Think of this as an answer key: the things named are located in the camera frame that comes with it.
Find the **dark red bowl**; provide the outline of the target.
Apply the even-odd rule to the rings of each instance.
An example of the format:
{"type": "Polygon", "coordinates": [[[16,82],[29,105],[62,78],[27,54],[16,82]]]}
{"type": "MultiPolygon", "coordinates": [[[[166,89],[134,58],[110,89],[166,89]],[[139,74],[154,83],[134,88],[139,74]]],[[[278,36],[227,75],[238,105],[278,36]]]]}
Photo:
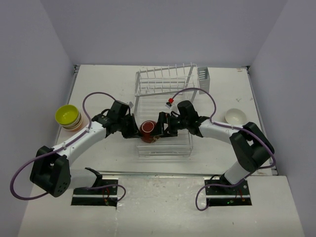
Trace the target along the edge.
{"type": "Polygon", "coordinates": [[[144,121],[140,125],[140,132],[142,134],[141,140],[145,143],[154,143],[156,142],[160,137],[159,136],[152,136],[151,132],[155,128],[156,122],[152,120],[144,121]]]}

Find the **cream speckled bowl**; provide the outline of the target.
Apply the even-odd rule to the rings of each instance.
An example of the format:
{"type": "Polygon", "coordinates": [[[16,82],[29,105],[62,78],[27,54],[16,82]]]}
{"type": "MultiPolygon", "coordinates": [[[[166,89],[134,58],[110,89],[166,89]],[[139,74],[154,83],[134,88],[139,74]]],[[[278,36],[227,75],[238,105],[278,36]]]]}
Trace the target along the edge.
{"type": "Polygon", "coordinates": [[[60,125],[67,130],[74,128],[80,121],[82,116],[80,112],[69,111],[62,115],[60,125]]]}

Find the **beige flower pattern bowl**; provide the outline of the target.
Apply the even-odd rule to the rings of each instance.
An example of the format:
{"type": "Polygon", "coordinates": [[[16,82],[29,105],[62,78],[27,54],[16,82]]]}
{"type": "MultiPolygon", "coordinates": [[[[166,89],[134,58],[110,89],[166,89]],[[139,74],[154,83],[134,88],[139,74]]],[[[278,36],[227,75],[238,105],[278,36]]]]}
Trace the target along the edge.
{"type": "Polygon", "coordinates": [[[247,117],[243,111],[236,108],[232,108],[226,111],[225,120],[227,123],[231,125],[239,125],[246,124],[247,117]]]}

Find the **lime green bowl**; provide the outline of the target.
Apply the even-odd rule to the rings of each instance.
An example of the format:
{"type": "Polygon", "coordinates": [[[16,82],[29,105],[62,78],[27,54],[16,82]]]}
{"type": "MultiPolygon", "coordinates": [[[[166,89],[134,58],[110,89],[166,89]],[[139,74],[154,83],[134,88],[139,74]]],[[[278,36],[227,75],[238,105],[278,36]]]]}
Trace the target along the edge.
{"type": "Polygon", "coordinates": [[[76,121],[79,116],[77,107],[73,105],[64,105],[60,107],[55,113],[55,120],[60,125],[69,125],[76,121]]]}

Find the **orange bowl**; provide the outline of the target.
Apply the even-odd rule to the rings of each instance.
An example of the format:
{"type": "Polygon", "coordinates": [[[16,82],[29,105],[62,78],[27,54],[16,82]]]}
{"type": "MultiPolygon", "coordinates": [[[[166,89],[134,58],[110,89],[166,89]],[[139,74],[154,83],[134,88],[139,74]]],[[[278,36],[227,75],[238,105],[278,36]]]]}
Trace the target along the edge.
{"type": "Polygon", "coordinates": [[[74,128],[70,129],[70,132],[75,132],[78,130],[81,130],[85,126],[84,120],[81,120],[80,123],[78,123],[74,128]]]}

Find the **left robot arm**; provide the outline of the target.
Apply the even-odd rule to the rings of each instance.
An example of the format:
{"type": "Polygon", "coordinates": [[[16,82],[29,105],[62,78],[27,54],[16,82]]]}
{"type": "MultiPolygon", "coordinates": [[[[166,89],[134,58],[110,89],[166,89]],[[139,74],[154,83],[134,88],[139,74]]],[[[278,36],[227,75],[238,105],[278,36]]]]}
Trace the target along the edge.
{"type": "Polygon", "coordinates": [[[134,114],[128,104],[115,101],[106,114],[92,118],[89,126],[72,136],[66,142],[53,148],[41,147],[36,154],[30,181],[53,197],[61,196],[67,189],[87,189],[92,194],[105,188],[102,175],[92,169],[71,169],[71,165],[94,144],[115,132],[124,138],[139,138],[140,131],[134,114]]]}

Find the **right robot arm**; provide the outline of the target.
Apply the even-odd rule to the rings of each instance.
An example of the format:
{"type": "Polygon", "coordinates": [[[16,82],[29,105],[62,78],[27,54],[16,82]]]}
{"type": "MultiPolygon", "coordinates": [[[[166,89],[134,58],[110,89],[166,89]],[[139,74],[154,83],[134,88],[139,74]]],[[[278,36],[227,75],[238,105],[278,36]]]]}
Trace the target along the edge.
{"type": "Polygon", "coordinates": [[[179,114],[161,112],[151,131],[151,136],[175,137],[179,130],[186,129],[190,134],[201,138],[212,138],[230,144],[237,161],[224,174],[218,183],[226,194],[233,193],[238,185],[259,169],[268,159],[274,158],[274,148],[259,127],[248,122],[242,126],[211,121],[199,116],[193,104],[182,101],[177,105],[179,114]]]}

